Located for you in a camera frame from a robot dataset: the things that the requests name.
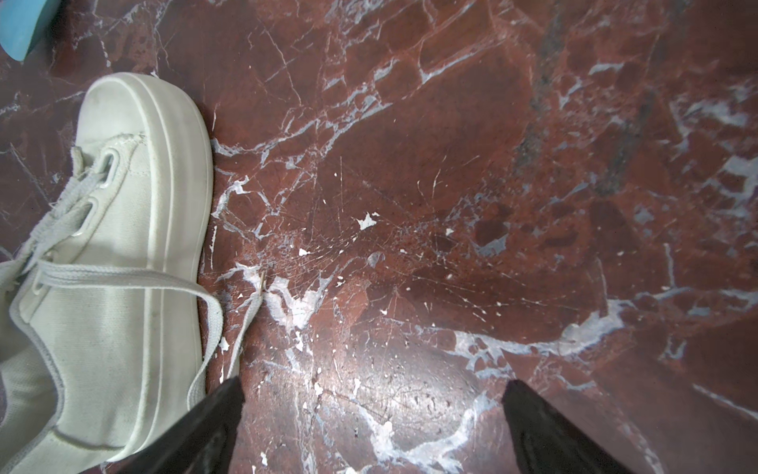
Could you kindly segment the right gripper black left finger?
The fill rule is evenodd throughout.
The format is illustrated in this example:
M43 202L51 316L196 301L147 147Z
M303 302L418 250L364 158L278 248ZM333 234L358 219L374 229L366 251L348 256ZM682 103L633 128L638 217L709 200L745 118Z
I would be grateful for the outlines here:
M239 377L224 381L122 473L227 473L245 396Z

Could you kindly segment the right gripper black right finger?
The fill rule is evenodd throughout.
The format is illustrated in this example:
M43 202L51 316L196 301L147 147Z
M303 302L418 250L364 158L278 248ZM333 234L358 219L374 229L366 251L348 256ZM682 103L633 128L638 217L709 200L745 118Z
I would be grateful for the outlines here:
M631 473L525 382L509 381L501 403L522 473Z

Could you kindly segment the cream white sneaker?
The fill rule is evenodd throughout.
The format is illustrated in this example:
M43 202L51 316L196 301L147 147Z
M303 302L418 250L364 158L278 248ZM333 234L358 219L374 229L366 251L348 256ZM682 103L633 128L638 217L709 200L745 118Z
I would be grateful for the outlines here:
M205 122L155 77L87 91L72 175L1 266L1 469L79 473L144 450L205 394Z

